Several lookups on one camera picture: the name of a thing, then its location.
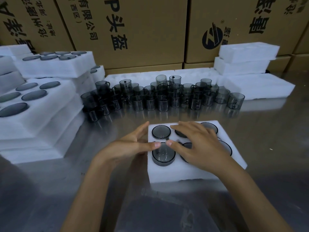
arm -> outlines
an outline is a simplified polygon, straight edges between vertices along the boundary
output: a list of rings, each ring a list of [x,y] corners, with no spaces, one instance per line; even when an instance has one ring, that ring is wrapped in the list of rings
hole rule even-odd
[[[160,142],[139,142],[148,132],[148,126],[149,122],[142,124],[132,133],[107,145],[93,158],[61,232],[99,231],[109,178],[114,167],[126,157],[152,151],[161,145]]]
[[[178,142],[166,143],[187,162],[216,175],[235,200],[250,231],[290,232],[292,228],[260,191],[250,175],[229,156],[215,132],[196,122],[179,122],[171,126],[192,142],[187,149]]]

cardboard box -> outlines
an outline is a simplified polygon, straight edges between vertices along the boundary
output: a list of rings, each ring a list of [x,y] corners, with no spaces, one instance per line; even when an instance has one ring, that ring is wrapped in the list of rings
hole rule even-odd
[[[290,59],[291,56],[277,57],[276,60],[270,61],[267,70],[269,70],[270,73],[283,73]]]
[[[309,70],[309,54],[292,55],[285,72],[301,72]]]
[[[205,63],[183,63],[183,69],[201,68],[201,67],[214,67],[214,62],[205,62]]]
[[[155,65],[155,66],[143,66],[143,67],[127,67],[127,68],[105,69],[105,76],[111,75],[111,74],[165,71],[165,70],[177,70],[177,69],[182,69],[182,63],[167,64],[167,65]]]
[[[74,47],[54,0],[0,0],[0,43],[27,44],[33,53]]]
[[[306,54],[306,53],[309,53],[309,22],[293,52],[293,54]]]
[[[56,0],[77,50],[98,65],[182,63],[187,0]]]
[[[266,42],[292,54],[309,20],[306,0],[191,0],[186,63],[209,62],[221,44]]]

fingernail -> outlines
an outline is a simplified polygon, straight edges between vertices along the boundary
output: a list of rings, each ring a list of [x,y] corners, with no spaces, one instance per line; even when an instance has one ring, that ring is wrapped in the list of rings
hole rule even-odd
[[[172,141],[168,140],[168,141],[166,141],[166,144],[170,147],[172,145]]]
[[[160,143],[160,142],[155,142],[155,143],[154,143],[154,146],[155,146],[156,148],[158,148],[158,147],[161,146],[161,143]]]

hand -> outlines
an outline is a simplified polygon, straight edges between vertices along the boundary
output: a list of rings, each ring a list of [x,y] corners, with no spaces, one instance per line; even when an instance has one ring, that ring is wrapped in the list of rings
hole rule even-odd
[[[149,121],[121,139],[111,142],[95,156],[95,161],[108,162],[114,167],[122,158],[158,149],[160,142],[143,143],[141,140],[148,133],[148,126]]]
[[[166,144],[178,152],[188,163],[217,175],[220,170],[229,168],[233,158],[219,142],[213,129],[207,129],[196,122],[182,122],[171,125],[172,129],[182,132],[192,142],[188,149],[178,142],[168,140]]]

stainless steel tabletop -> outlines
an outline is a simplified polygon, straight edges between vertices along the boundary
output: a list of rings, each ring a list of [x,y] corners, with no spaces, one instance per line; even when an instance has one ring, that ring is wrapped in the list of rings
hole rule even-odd
[[[84,122],[65,158],[12,165],[0,157],[0,231],[58,231],[93,156],[149,120],[151,124],[218,120],[247,162],[247,171],[295,229],[309,231],[309,75],[287,99],[245,101],[168,112],[111,113]],[[106,231],[247,231],[220,181],[149,184],[147,157],[122,162],[113,172],[102,216]]]

